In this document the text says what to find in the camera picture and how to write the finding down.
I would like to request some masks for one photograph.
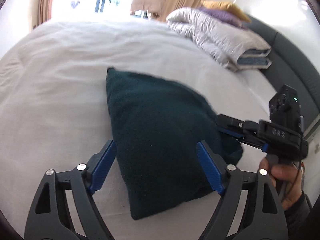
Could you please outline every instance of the blue gripper pad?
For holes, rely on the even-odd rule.
[[[197,143],[196,153],[197,153],[198,160],[202,166],[202,169],[203,169],[203,171],[209,181],[209,184],[210,184],[212,190],[217,191],[219,193],[219,195],[222,195],[225,192],[225,187],[222,184],[223,174],[222,174],[221,170],[219,170],[217,165],[214,163],[213,159],[209,155],[206,147],[204,146],[204,144],[202,142]],[[222,165],[225,164],[223,158],[220,155],[217,155],[217,154],[213,154],[213,155],[215,155],[215,159],[218,159],[219,164],[222,164]]]
[[[88,192],[90,195],[93,195],[97,190],[100,190],[102,188],[111,165],[116,158],[116,154],[117,146],[116,143],[112,141],[92,172],[92,182],[90,187],[88,188]]]

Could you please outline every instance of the metal screw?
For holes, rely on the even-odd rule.
[[[45,172],[45,174],[47,174],[48,176],[52,175],[54,173],[53,169],[49,169]]]
[[[234,170],[236,170],[236,166],[234,166],[234,165],[232,165],[232,164],[228,164],[227,169],[228,169],[229,171],[234,171]]]
[[[263,176],[266,176],[268,174],[268,172],[265,169],[259,170],[259,173]]]
[[[77,166],[77,170],[78,171],[83,171],[83,170],[85,170],[87,168],[87,165],[85,165],[85,164],[79,164],[78,166]]]

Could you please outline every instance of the folded duvet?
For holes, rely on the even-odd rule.
[[[223,67],[233,71],[271,65],[271,47],[258,34],[243,30],[193,8],[180,8],[167,17],[170,29],[190,38]]]

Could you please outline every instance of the purple pillow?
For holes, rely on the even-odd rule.
[[[217,18],[224,23],[229,23],[237,28],[243,29],[242,21],[238,17],[234,16],[233,14],[227,11],[217,10],[217,9],[208,9],[204,6],[201,6],[200,8],[198,8],[198,10],[204,13],[207,13],[214,18]]]

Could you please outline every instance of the pillow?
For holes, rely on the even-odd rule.
[[[237,164],[240,143],[217,131],[206,100],[177,82],[108,69],[107,103],[131,216],[141,219],[212,192],[196,157],[205,140]]]
[[[198,8],[198,10],[205,12],[224,23],[231,24],[237,28],[243,28],[242,21],[232,13],[218,9],[208,9],[204,6],[201,6],[200,8]]]
[[[219,9],[232,13],[244,22],[251,22],[247,15],[234,3],[230,1],[201,0],[201,4],[208,9]]]

